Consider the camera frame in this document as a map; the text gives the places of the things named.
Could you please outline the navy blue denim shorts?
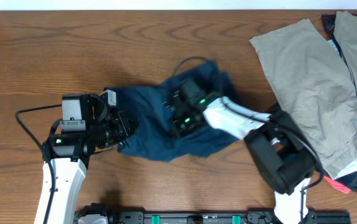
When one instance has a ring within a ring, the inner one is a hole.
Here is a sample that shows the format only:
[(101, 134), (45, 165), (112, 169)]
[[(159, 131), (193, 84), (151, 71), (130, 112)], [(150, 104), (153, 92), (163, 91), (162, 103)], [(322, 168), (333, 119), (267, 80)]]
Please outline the navy blue denim shorts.
[(237, 141), (234, 136), (209, 126), (181, 139), (173, 136), (173, 126), (169, 121), (173, 113), (164, 103), (187, 78), (194, 79), (208, 90), (222, 90), (230, 100), (240, 103), (228, 73), (220, 71), (215, 61), (175, 75), (158, 86), (110, 87), (109, 90), (117, 94), (117, 108), (138, 121), (134, 135), (125, 141), (124, 146), (118, 148), (118, 152), (169, 162), (186, 154), (207, 157)]

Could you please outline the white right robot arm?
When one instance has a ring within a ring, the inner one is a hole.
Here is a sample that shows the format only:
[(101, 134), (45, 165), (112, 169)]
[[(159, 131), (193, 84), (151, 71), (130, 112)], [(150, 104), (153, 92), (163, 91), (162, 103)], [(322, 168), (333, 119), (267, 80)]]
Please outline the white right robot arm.
[(167, 107), (173, 130), (181, 138), (208, 125), (243, 139), (259, 174), (274, 190), (274, 215), (281, 223), (305, 223), (307, 190), (320, 160), (284, 111), (259, 113), (244, 108), (215, 91), (176, 91)]

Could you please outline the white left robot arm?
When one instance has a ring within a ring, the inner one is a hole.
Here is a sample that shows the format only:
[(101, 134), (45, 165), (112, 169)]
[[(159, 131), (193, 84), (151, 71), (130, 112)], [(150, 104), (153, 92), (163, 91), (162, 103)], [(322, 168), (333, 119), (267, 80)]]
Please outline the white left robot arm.
[(120, 112), (96, 121), (91, 114), (63, 112), (61, 133), (50, 133), (46, 146), (50, 161), (43, 166), (42, 192), (35, 223), (72, 223), (90, 156), (123, 142), (138, 127), (134, 118)]

